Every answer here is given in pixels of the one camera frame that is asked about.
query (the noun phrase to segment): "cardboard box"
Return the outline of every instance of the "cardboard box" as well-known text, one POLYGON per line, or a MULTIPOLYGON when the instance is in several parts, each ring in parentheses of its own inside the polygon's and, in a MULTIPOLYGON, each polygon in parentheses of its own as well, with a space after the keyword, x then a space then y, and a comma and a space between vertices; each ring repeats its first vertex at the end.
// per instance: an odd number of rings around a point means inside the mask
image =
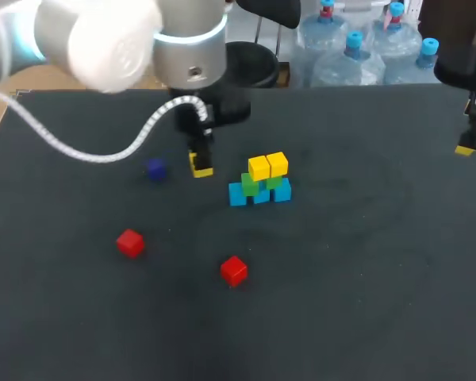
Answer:
MULTIPOLYGON (((135 88, 161 89, 164 86, 155 79, 152 71, 148 70, 135 88)), ((85 87, 53 66, 31 67, 0 83, 0 91, 13 96, 25 90, 85 90, 85 87)), ((0 121, 5 112, 6 105, 0 102, 0 121)))

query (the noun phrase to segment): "cube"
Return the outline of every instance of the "cube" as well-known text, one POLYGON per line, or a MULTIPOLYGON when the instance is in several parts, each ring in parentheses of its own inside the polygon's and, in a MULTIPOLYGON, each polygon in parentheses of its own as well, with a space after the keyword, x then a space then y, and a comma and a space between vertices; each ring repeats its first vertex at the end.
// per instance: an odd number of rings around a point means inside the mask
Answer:
POLYGON ((291 184, 288 178, 282 179, 282 185, 273 190, 275 202, 291 200, 291 184))
POLYGON ((166 164, 162 159, 151 159, 147 162, 148 177, 153 181, 164 180, 167 177, 166 164))
POLYGON ((137 258, 144 250, 143 236, 134 230, 127 229, 117 239, 118 250, 129 258, 137 258))
POLYGON ((241 187, 244 190, 244 195, 246 197, 259 194, 259 182, 254 181, 248 173, 241 174, 241 187))
POLYGON ((210 177, 213 176, 213 168, 206 168, 206 169, 196 169, 194 166, 194 161, 198 155, 194 152, 189 152, 189 163, 190 163, 190 170, 192 171, 192 176, 196 179, 201 179, 203 177, 210 177))
POLYGON ((232 256, 221 265, 221 276, 230 287, 236 287, 247 278, 247 265, 237 256, 232 256))
POLYGON ((268 189, 262 190, 257 196, 254 196, 255 204, 262 204, 264 202, 270 202, 270 191, 268 189))
POLYGON ((268 163, 271 167, 270 177, 279 177, 287 175, 289 162, 283 152, 272 153, 267 156, 268 163))
POLYGON ((266 180, 267 189, 271 191, 276 187, 280 187, 282 185, 282 176, 279 177, 272 177, 271 179, 266 180))
POLYGON ((241 183, 229 184, 229 205, 230 206, 246 206, 247 198, 244 195, 241 183))
POLYGON ((248 160, 248 173, 254 181, 261 181, 270 177, 270 164, 266 156, 253 157, 248 160))

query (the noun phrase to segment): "red cube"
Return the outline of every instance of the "red cube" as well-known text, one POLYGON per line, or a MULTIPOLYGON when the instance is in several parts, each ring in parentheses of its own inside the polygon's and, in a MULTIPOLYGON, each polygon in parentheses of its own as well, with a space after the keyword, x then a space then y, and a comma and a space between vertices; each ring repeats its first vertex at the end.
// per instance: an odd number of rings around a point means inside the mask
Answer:
POLYGON ((127 229, 118 237, 117 246, 129 258, 136 258, 144 249, 143 236, 127 229))
POLYGON ((247 265, 237 256, 232 256, 221 266, 221 276, 231 287, 242 283, 248 275, 247 265))

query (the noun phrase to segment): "green cube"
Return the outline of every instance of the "green cube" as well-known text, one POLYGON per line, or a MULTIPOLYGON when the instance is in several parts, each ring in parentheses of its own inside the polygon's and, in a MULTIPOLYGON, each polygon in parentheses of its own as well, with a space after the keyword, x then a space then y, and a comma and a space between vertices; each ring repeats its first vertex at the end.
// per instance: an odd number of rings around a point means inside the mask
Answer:
POLYGON ((277 187, 280 187, 281 185, 282 185, 282 176, 272 177, 270 179, 267 179, 267 189, 269 191, 277 187))
POLYGON ((248 173, 241 174, 241 187, 247 197, 254 197, 259 194, 259 182, 254 181, 248 173))

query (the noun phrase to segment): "cable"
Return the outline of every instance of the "cable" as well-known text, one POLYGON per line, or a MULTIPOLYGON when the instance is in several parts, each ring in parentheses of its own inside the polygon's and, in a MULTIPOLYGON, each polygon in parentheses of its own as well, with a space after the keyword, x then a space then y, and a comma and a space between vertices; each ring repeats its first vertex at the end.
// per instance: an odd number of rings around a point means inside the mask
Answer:
POLYGON ((174 109, 177 106, 191 104, 196 109, 201 121, 206 121, 206 119, 208 119, 208 111, 206 109, 205 103, 200 98, 194 97, 192 95, 174 98, 169 102, 166 102, 156 112, 153 113, 153 115, 147 120, 146 124, 141 129, 137 138, 126 149, 112 155, 92 155, 90 153, 77 151, 65 143, 62 143, 17 100, 11 98, 8 95, 0 93, 0 101, 5 102, 12 110, 14 110, 46 143, 52 146, 55 150, 62 152, 64 155, 73 159, 95 164, 113 163, 131 156, 141 145, 143 145, 144 141, 148 137, 148 134, 153 130, 157 121, 159 121, 159 119, 163 117, 169 110, 174 109))

